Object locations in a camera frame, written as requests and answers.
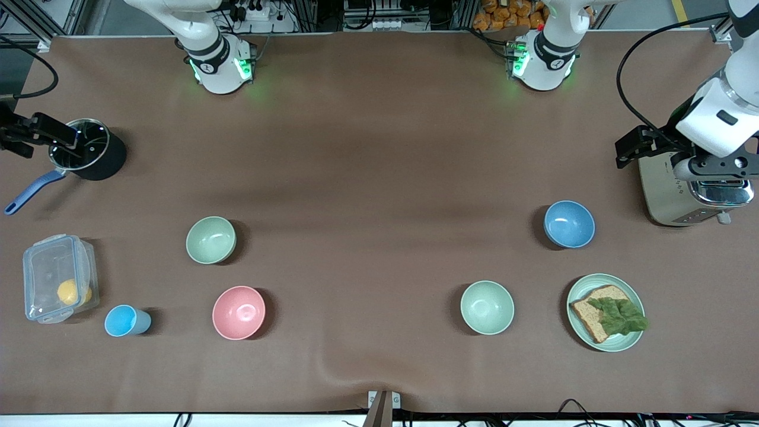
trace plastic cup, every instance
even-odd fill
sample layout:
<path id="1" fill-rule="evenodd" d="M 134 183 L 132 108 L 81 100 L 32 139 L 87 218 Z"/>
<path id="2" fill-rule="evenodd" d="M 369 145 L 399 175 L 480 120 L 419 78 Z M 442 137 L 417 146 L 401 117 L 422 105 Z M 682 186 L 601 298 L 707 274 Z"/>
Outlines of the plastic cup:
<path id="1" fill-rule="evenodd" d="M 131 305 L 117 305 L 106 316 L 106 332 L 111 337 L 138 335 L 150 327 L 150 315 Z"/>

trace lettuce leaf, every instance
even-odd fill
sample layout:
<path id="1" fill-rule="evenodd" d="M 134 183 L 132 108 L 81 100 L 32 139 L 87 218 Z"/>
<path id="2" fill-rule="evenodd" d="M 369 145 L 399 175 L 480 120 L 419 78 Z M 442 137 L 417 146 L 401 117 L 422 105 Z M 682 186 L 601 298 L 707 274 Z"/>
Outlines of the lettuce leaf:
<path id="1" fill-rule="evenodd" d="M 648 319 L 629 299 L 591 298 L 587 303 L 601 310 L 599 322 L 609 335 L 627 335 L 648 329 Z"/>

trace pink bowl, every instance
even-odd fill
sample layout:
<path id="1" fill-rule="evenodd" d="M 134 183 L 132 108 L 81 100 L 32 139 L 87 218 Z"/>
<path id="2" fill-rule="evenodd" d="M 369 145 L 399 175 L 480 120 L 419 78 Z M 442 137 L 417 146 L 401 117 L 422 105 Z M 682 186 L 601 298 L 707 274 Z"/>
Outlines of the pink bowl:
<path id="1" fill-rule="evenodd" d="M 257 290 L 248 286 L 229 288 L 213 305 L 213 327 L 227 340 L 244 340 L 255 334 L 266 316 L 266 306 Z"/>

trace green led light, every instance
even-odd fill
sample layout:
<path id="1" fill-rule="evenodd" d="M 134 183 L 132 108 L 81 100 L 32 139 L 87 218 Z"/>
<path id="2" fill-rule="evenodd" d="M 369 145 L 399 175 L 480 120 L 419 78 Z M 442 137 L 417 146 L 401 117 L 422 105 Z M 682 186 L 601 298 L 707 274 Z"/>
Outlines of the green led light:
<path id="1" fill-rule="evenodd" d="M 514 75 L 520 77 L 524 74 L 524 69 L 527 67 L 527 63 L 530 61 L 530 53 L 525 52 L 524 55 L 514 62 Z"/>
<path id="2" fill-rule="evenodd" d="M 240 61 L 239 59 L 235 59 L 235 66 L 238 68 L 240 77 L 242 77 L 243 80 L 248 80 L 253 75 L 253 72 L 250 69 L 249 61 Z"/>

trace blue bowl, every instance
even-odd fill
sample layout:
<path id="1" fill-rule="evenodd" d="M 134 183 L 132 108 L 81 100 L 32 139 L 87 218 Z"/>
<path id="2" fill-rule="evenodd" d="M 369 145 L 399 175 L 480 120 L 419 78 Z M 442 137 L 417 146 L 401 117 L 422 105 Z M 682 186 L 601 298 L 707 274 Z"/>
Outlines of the blue bowl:
<path id="1" fill-rule="evenodd" d="M 581 248 L 596 234 L 593 215 L 576 201 L 557 201 L 548 208 L 543 221 L 546 236 L 563 248 Z"/>

